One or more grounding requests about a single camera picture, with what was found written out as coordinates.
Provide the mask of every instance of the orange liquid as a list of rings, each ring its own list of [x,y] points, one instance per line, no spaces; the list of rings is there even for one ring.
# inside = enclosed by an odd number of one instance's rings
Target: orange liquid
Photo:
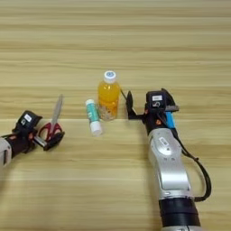
[[[117,117],[120,87],[118,83],[108,84],[102,81],[97,89],[98,113],[103,120],[112,120]]]

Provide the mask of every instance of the red handle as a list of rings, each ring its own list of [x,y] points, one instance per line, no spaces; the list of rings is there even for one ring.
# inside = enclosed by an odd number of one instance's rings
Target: red handle
[[[59,124],[56,124],[54,126],[53,132],[51,133],[51,123],[46,124],[45,126],[43,126],[39,132],[39,136],[42,137],[42,133],[44,131],[47,131],[47,134],[45,135],[45,141],[48,142],[56,133],[61,133],[62,129],[60,127]]]

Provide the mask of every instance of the blue part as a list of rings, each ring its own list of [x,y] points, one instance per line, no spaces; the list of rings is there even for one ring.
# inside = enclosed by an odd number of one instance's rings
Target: blue part
[[[167,116],[167,126],[169,128],[175,128],[175,121],[172,112],[166,112],[166,116]]]

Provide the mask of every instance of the white bottle cap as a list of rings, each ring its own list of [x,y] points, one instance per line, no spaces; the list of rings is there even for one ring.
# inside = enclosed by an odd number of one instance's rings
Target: white bottle cap
[[[101,124],[98,121],[94,121],[90,123],[90,130],[91,130],[91,133],[95,136],[99,136],[103,133]]]
[[[116,73],[112,70],[108,70],[105,72],[104,81],[108,84],[113,84],[116,82]]]

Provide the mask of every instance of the bottle label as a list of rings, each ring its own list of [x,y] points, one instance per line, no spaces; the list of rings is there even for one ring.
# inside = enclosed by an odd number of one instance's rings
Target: bottle label
[[[99,121],[98,114],[97,114],[97,107],[95,104],[88,104],[87,112],[88,112],[88,119],[90,123]]]
[[[118,103],[110,103],[106,104],[104,102],[98,103],[98,111],[100,114],[101,119],[104,120],[112,120],[115,119],[117,116],[117,109],[118,109]]]

